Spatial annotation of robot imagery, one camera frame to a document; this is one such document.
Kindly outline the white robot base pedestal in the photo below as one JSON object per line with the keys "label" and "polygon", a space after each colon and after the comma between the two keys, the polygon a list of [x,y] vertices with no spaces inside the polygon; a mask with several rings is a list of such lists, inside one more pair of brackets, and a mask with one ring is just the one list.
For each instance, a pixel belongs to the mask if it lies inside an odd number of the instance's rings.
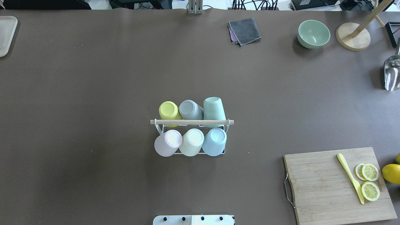
{"label": "white robot base pedestal", "polygon": [[153,225],[234,225],[234,215],[158,215]]}

